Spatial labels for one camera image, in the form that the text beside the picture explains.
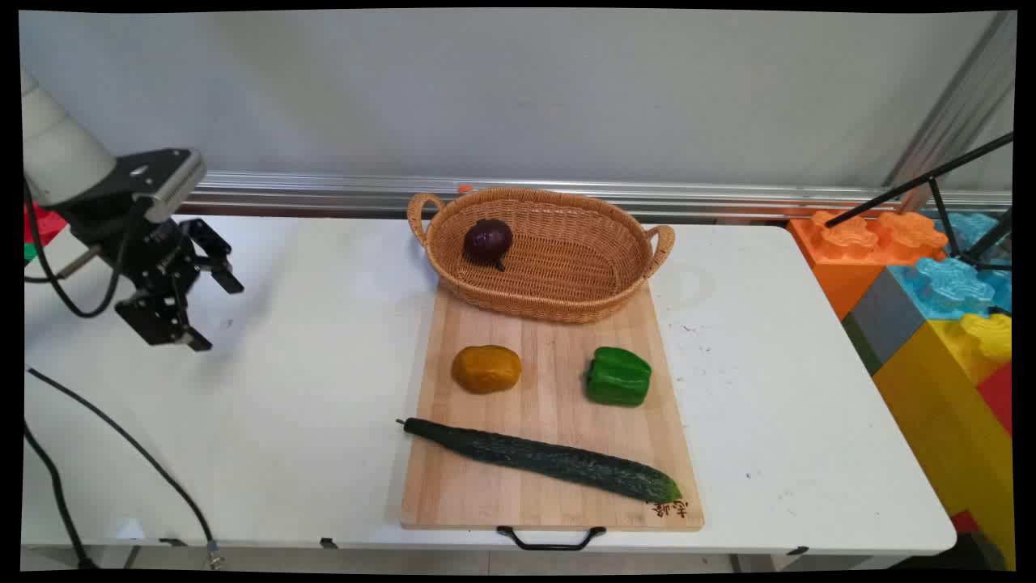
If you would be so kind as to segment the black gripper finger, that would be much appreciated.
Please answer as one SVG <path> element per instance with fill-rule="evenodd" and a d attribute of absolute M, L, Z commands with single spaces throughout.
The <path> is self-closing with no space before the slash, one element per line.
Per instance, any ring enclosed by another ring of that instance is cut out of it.
<path fill-rule="evenodd" d="M 178 344 L 196 353 L 209 351 L 212 343 L 194 329 L 183 295 L 159 296 L 138 292 L 115 305 L 115 313 L 149 346 Z"/>
<path fill-rule="evenodd" d="M 207 270 L 223 290 L 230 295 L 240 294 L 244 285 L 232 272 L 229 261 L 231 246 L 204 220 L 193 218 L 181 223 L 181 230 L 188 238 L 202 250 L 195 265 Z"/>

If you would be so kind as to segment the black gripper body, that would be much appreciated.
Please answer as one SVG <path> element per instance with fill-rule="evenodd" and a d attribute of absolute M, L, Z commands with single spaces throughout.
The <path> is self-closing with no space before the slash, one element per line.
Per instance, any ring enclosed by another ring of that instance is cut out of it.
<path fill-rule="evenodd" d="M 166 299 L 173 296 L 188 307 L 189 289 L 197 273 L 186 265 L 195 251 L 185 230 L 174 220 L 153 223 L 145 217 L 150 202 L 73 202 L 68 224 L 73 235 L 87 247 L 100 249 L 112 275 L 100 299 L 109 307 L 120 276 L 133 282 L 138 291 Z"/>

